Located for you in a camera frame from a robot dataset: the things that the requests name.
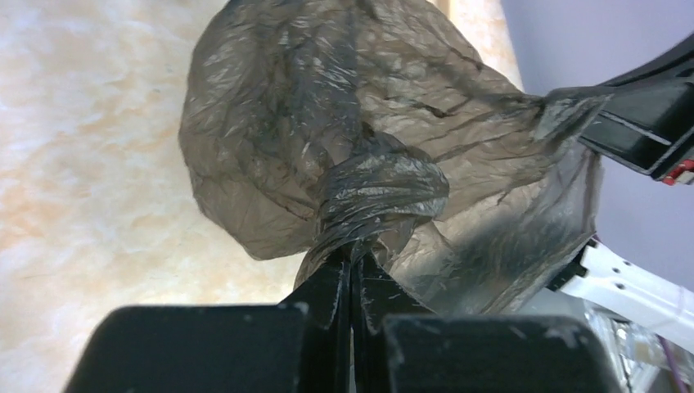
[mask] translucent plastic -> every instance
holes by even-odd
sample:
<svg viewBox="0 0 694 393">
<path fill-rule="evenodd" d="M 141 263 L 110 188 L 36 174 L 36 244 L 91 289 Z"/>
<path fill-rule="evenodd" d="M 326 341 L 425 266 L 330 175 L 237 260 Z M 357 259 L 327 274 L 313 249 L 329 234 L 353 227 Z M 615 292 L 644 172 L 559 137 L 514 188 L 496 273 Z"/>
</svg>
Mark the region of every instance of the translucent plastic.
<svg viewBox="0 0 694 393">
<path fill-rule="evenodd" d="M 193 52 L 179 140 L 203 214 L 257 259 L 373 252 L 440 314 L 505 313 L 594 232 L 613 88 L 536 97 L 426 0 L 237 0 Z"/>
</svg>

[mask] beige marble tabletop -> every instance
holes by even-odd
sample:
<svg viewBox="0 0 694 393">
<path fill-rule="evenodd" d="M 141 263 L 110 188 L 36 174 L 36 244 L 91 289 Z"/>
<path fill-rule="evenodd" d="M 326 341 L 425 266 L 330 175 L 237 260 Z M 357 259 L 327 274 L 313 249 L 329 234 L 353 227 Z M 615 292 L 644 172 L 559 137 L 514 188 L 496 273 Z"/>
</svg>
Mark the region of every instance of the beige marble tabletop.
<svg viewBox="0 0 694 393">
<path fill-rule="evenodd" d="M 519 84 L 498 0 L 443 1 Z M 300 257 L 252 260 L 202 217 L 178 150 L 191 50 L 224 3 L 0 2 L 0 392 L 60 391 L 121 305 L 291 291 Z"/>
</svg>

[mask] purple cable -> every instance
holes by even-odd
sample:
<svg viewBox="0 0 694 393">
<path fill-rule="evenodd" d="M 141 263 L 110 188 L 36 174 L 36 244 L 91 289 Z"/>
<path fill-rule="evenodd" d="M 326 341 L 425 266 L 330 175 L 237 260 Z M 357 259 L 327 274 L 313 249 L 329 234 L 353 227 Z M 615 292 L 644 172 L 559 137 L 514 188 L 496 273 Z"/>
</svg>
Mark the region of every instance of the purple cable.
<svg viewBox="0 0 694 393">
<path fill-rule="evenodd" d="M 677 385 L 677 388 L 679 389 L 680 393 L 689 393 L 689 389 L 684 385 L 684 382 L 682 381 L 682 377 L 679 375 L 679 369 L 677 367 L 677 362 L 674 359 L 674 354 L 672 349 L 670 349 L 670 345 L 665 340 L 663 337 L 658 336 L 658 341 L 660 341 L 660 346 L 663 347 L 663 351 L 665 352 L 665 359 L 668 361 L 668 367 L 670 367 L 670 371 L 673 374 L 673 379 L 674 383 Z"/>
</svg>

